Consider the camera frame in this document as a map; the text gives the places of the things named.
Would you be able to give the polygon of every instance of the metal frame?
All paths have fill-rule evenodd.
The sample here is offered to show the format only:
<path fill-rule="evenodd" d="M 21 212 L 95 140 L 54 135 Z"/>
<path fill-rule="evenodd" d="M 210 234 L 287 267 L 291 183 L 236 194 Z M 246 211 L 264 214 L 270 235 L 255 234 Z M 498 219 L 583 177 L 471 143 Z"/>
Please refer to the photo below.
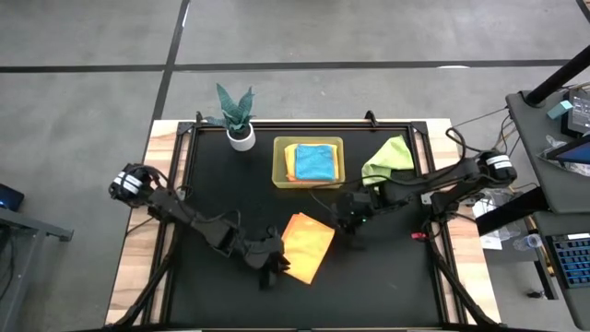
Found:
<path fill-rule="evenodd" d="M 427 166 L 429 171 L 433 171 L 434 168 L 434 158 L 432 156 L 431 150 L 431 142 L 428 135 L 428 127 L 426 126 L 425 122 L 387 122 L 381 121 L 377 123 L 374 120 L 374 115 L 371 112 L 367 112 L 365 119 L 369 119 L 370 121 L 366 120 L 354 120 L 354 121 L 338 121 L 338 120 L 315 120 L 315 121 L 253 121 L 253 124 L 256 128 L 276 128 L 276 129 L 294 129 L 294 128 L 311 128 L 311 129 L 350 129 L 350 130 L 392 130 L 392 129 L 403 129 L 406 130 L 408 140 L 410 143 L 410 148 L 414 156 L 417 155 L 417 142 L 415 134 L 420 134 L 422 138 L 422 142 L 424 145 L 424 153 L 426 155 Z M 186 163 L 185 163 L 185 172 L 183 174 L 183 180 L 181 185 L 186 185 L 191 182 L 191 178 L 193 176 L 192 165 L 195 164 L 195 150 L 197 148 L 198 137 L 201 130 L 218 130 L 218 127 L 214 125 L 202 123 L 202 117 L 200 113 L 197 114 L 197 121 L 195 123 L 179 123 L 178 130 L 176 133 L 176 140 L 174 142 L 174 151 L 172 153 L 172 161 L 171 161 L 171 169 L 169 173 L 169 180 L 171 184 L 173 184 L 176 180 L 177 172 L 179 166 L 179 159 L 180 159 L 180 152 L 182 149 L 182 141 L 185 135 L 190 135 L 189 146 L 187 150 L 186 156 Z M 414 166 L 417 172 L 417 175 L 421 175 L 421 168 L 419 165 L 419 158 L 414 158 Z M 152 271 L 150 276 L 157 270 L 159 267 L 159 260 L 161 259 L 162 252 L 163 252 L 163 243 L 164 238 L 166 236 L 166 227 L 159 227 L 158 235 L 157 235 L 157 245 L 154 251 L 154 261 L 152 262 Z M 174 228 L 174 233 L 172 235 L 172 243 L 171 245 L 175 245 L 179 242 L 180 236 L 182 236 L 182 232 L 178 231 L 178 228 Z M 454 255 L 451 245 L 451 238 L 446 225 L 442 226 L 442 243 L 444 247 L 444 254 L 445 259 L 449 262 L 449 265 L 453 272 L 456 274 L 456 265 L 454 261 Z M 433 276 L 432 282 L 435 289 L 435 296 L 437 298 L 437 308 L 439 312 L 439 317 L 442 323 L 448 323 L 448 311 L 446 305 L 446 298 L 444 296 L 444 289 L 442 283 L 442 277 L 438 269 L 432 265 L 431 274 Z M 173 293 L 174 288 L 174 267 L 173 264 L 168 271 L 168 277 L 165 280 L 164 285 L 164 292 L 162 296 L 162 304 L 161 304 L 161 312 L 159 315 L 158 322 L 163 325 L 168 325 L 170 323 L 170 311 L 171 311 L 171 295 Z M 149 305 L 146 307 L 144 311 L 144 315 L 142 318 L 142 324 L 148 324 L 151 319 L 151 308 L 153 303 L 153 298 L 150 299 Z M 459 319 L 460 324 L 466 323 L 466 314 L 465 308 L 460 303 L 458 296 L 454 295 L 454 303 L 455 309 L 457 312 L 457 317 Z"/>
<path fill-rule="evenodd" d="M 15 256 L 14 277 L 8 286 L 5 299 L 0 303 L 2 312 L 0 331 L 14 331 L 18 311 L 27 293 L 27 288 L 32 277 L 32 269 L 35 267 L 41 253 L 41 245 L 45 236 L 52 235 L 57 237 L 61 242 L 69 242 L 72 239 L 74 231 L 32 219 L 4 208 L 0 208 L 0 224 L 9 227 L 11 232 L 19 233 L 19 238 L 26 238 L 26 240 L 22 241 L 22 243 L 26 244 L 26 249 L 21 249 L 18 255 Z M 8 238 L 5 237 L 3 239 L 3 247 L 10 241 L 15 242 L 15 236 L 15 234 L 10 234 Z M 16 244 L 12 243 L 12 245 L 13 248 L 11 250 L 14 250 Z"/>

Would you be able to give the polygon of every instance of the table leg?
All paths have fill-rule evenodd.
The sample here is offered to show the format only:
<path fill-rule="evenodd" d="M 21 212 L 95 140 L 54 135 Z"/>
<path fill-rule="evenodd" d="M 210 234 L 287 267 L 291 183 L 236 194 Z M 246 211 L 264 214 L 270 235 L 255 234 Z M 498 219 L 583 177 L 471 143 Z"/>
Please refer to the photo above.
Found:
<path fill-rule="evenodd" d="M 510 202 L 476 218 L 479 235 L 498 230 L 515 220 L 522 219 L 535 211 L 548 210 L 543 190 L 537 187 Z"/>

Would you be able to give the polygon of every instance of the plastic tray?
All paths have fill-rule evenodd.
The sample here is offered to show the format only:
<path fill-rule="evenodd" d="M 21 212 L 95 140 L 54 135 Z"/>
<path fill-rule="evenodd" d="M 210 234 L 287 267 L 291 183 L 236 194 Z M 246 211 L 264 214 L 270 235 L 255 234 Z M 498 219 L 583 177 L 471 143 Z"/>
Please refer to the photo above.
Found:
<path fill-rule="evenodd" d="M 340 137 L 309 137 L 309 136 L 279 136 L 275 137 L 275 146 L 273 152 L 273 183 L 281 189 L 301 189 L 311 188 L 318 184 L 329 184 L 326 181 L 289 181 L 287 179 L 287 164 L 285 162 L 285 148 L 291 144 L 334 144 L 337 146 L 336 156 L 338 158 L 338 178 L 337 183 L 344 182 L 344 142 Z M 337 189 L 342 184 L 327 185 L 318 189 Z"/>

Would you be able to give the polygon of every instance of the yellow cloth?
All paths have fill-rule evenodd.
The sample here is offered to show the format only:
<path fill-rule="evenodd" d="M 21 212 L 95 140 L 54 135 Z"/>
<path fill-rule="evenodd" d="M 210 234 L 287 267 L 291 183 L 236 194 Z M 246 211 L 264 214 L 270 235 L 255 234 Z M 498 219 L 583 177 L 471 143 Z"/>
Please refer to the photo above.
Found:
<path fill-rule="evenodd" d="M 287 163 L 287 179 L 289 181 L 301 181 L 295 177 L 295 149 L 299 144 L 291 144 L 285 148 L 285 162 Z M 327 145 L 332 148 L 332 156 L 334 157 L 334 177 L 336 180 L 340 178 L 338 173 L 338 155 L 337 155 L 337 146 L 333 144 L 303 144 L 304 146 L 308 147 L 317 147 L 320 145 Z"/>
<path fill-rule="evenodd" d="M 290 262 L 286 273 L 311 285 L 333 238 L 334 230 L 323 223 L 302 213 L 293 215 L 282 236 Z"/>
<path fill-rule="evenodd" d="M 367 161 L 361 170 L 362 177 L 369 175 L 391 176 L 391 170 L 413 170 L 414 160 L 412 153 L 401 136 L 389 138 L 385 144 Z M 363 179 L 364 185 L 376 184 L 385 181 L 381 177 Z"/>

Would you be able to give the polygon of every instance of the concrete floor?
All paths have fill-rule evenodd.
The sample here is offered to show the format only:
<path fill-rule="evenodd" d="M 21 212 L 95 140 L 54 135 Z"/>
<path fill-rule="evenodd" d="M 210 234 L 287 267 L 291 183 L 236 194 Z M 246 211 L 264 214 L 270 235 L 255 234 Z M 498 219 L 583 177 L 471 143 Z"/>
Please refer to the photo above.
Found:
<path fill-rule="evenodd" d="M 0 0 L 0 66 L 163 65 L 180 4 Z M 177 63 L 566 59 L 588 43 L 574 1 L 193 0 Z M 253 86 L 259 118 L 359 118 L 371 109 L 383 118 L 459 123 L 501 108 L 507 93 L 531 89 L 556 69 L 176 72 L 162 118 L 218 114 L 219 82 L 232 94 Z M 27 215 L 76 230 L 71 243 L 46 241 L 22 330 L 103 323 L 129 215 L 107 186 L 128 161 L 141 160 L 161 78 L 0 74 L 0 183 L 27 195 Z M 588 71 L 575 79 L 586 80 Z M 461 131 L 473 146 L 489 147 L 504 116 Z M 513 163 L 516 184 L 535 181 L 522 146 Z M 563 301 L 524 296 L 539 286 L 532 263 L 490 266 L 490 274 L 504 323 L 575 330 Z"/>

